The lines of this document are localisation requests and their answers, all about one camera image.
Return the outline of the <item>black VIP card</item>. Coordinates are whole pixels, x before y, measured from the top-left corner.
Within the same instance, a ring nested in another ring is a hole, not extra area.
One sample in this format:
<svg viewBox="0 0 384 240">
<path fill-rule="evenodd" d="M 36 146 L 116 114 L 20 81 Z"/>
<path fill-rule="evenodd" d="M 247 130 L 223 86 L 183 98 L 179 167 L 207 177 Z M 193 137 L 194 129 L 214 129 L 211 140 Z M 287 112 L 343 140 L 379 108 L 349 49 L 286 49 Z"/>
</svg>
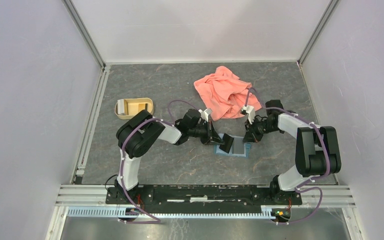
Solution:
<svg viewBox="0 0 384 240">
<path fill-rule="evenodd" d="M 234 137 L 234 142 L 231 148 L 233 155 L 242 156 L 245 154 L 245 145 L 242 137 Z"/>
</svg>

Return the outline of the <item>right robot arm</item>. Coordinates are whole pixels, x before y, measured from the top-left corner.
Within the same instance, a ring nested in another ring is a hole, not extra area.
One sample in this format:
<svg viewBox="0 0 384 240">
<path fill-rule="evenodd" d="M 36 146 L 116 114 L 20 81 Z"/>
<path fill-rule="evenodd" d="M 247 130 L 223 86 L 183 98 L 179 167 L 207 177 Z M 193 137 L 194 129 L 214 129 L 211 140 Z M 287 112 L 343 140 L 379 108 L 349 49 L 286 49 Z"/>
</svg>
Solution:
<svg viewBox="0 0 384 240">
<path fill-rule="evenodd" d="M 287 133 L 296 140 L 294 166 L 276 175 L 270 183 L 268 196 L 273 203 L 282 204 L 289 198 L 289 192 L 341 170 L 334 127 L 306 121 L 297 113 L 285 110 L 277 99 L 266 102 L 265 110 L 266 116 L 259 116 L 251 105 L 241 108 L 241 113 L 247 117 L 245 143 L 258 143 L 264 135 L 274 132 Z"/>
</svg>

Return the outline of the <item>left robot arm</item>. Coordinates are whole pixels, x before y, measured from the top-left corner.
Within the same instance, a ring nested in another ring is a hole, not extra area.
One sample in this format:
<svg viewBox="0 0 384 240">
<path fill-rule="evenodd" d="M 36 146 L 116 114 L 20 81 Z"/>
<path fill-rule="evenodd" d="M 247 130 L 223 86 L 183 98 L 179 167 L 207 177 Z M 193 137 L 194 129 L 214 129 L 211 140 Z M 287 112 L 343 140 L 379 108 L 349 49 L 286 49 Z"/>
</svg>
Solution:
<svg viewBox="0 0 384 240">
<path fill-rule="evenodd" d="M 119 188 L 119 199 L 125 204 L 136 200 L 135 187 L 139 184 L 142 156 L 157 140 L 179 146 L 192 137 L 200 139 L 203 145 L 223 145 L 225 142 L 214 128 L 211 113 L 209 108 L 189 109 L 183 118 L 172 124 L 142 110 L 121 126 L 115 135 L 121 154 L 118 176 L 114 181 L 115 187 Z"/>
</svg>

